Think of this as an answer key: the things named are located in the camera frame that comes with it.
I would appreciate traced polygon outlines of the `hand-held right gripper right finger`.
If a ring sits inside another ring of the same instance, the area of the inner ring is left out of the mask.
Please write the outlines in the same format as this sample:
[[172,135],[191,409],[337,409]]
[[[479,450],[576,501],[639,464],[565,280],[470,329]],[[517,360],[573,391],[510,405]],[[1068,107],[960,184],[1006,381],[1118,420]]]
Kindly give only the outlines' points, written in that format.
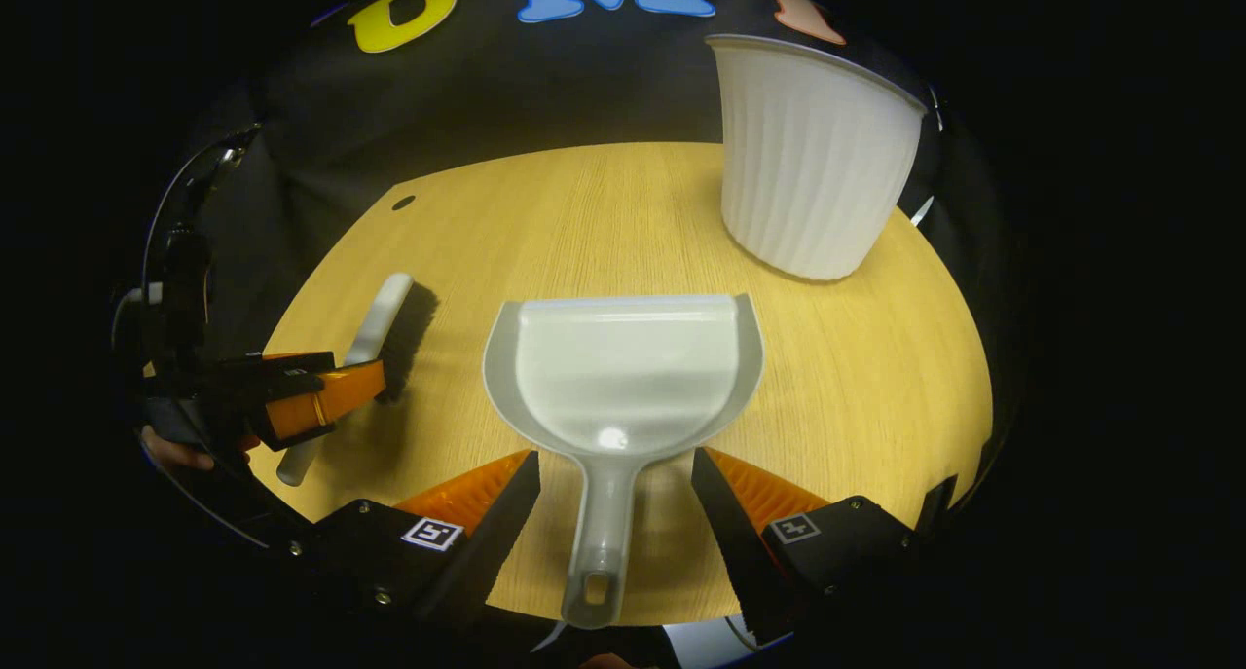
[[758,642],[868,593],[918,548],[917,532],[873,500],[829,501],[721,450],[695,450],[692,487]]

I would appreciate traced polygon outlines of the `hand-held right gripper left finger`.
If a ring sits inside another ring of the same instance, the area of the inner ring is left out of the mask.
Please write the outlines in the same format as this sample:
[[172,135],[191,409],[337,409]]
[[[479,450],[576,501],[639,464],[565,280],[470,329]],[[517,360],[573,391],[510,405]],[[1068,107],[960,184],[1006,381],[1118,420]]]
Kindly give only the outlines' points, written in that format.
[[287,505],[314,589],[373,624],[475,624],[541,495],[540,455],[520,450],[397,505],[355,498],[309,518]]

